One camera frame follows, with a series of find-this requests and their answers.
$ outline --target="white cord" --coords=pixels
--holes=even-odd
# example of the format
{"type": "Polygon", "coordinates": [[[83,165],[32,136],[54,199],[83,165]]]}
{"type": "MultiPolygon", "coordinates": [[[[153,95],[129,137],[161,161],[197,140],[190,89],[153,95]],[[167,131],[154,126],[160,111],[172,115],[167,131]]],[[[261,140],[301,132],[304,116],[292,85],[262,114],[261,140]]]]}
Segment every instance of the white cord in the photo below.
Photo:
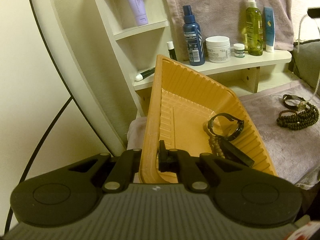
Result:
{"type": "MultiPolygon", "coordinates": [[[[298,35],[298,50],[297,50],[297,53],[299,53],[299,46],[300,46],[300,33],[301,33],[301,25],[302,25],[302,22],[303,20],[308,17],[308,14],[304,15],[300,21],[300,25],[299,25],[299,35],[298,35]]],[[[319,35],[320,35],[320,28],[319,28],[319,25],[317,23],[317,21],[314,19],[314,21],[316,22],[316,25],[317,25],[317,28],[318,28],[318,32],[319,32],[319,35]]],[[[318,88],[319,88],[319,83],[320,83],[320,71],[319,71],[319,77],[318,77],[318,81],[317,81],[317,85],[316,85],[316,89],[313,93],[313,95],[310,97],[309,100],[305,101],[305,102],[300,102],[299,105],[302,105],[302,104],[306,104],[307,102],[310,102],[312,100],[312,98],[316,95],[317,91],[318,91],[318,88]]]]}

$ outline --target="jar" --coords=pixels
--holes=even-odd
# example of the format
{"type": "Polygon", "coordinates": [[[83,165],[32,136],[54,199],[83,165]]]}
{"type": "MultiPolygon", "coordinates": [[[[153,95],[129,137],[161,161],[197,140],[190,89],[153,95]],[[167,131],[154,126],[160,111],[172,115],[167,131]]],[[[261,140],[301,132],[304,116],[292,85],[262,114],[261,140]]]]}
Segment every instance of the jar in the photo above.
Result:
{"type": "Polygon", "coordinates": [[[236,43],[233,48],[235,49],[235,57],[244,57],[244,44],[236,43]]]}
{"type": "Polygon", "coordinates": [[[230,60],[230,39],[225,36],[212,36],[205,39],[209,60],[224,63],[230,60]]]}

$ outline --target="blue spray bottle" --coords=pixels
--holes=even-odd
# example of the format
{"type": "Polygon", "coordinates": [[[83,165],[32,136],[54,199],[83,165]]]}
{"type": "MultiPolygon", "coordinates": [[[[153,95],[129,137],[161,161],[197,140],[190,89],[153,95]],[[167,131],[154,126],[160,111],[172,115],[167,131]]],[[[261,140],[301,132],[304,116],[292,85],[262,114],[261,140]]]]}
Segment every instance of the blue spray bottle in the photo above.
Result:
{"type": "Polygon", "coordinates": [[[196,23],[191,6],[183,6],[184,22],[183,33],[188,45],[189,61],[191,66],[200,66],[205,62],[200,26],[196,23]]]}

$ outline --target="blue cap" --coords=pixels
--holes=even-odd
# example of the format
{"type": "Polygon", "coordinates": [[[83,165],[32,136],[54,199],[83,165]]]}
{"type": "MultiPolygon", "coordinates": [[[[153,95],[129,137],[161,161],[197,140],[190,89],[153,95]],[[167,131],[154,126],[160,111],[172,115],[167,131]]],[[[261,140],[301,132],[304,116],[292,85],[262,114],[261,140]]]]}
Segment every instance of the blue cap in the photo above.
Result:
{"type": "Polygon", "coordinates": [[[183,20],[185,23],[195,23],[196,19],[195,16],[192,14],[191,5],[184,5],[182,6],[184,17],[183,20]]]}

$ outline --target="barcode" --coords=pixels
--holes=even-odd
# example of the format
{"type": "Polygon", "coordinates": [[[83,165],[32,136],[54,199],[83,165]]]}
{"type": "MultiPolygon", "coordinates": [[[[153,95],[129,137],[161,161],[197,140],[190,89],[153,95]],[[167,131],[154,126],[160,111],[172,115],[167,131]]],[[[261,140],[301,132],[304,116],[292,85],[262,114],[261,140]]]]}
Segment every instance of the barcode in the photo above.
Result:
{"type": "Polygon", "coordinates": [[[200,61],[199,50],[193,50],[192,55],[193,55],[193,62],[200,61]]]}

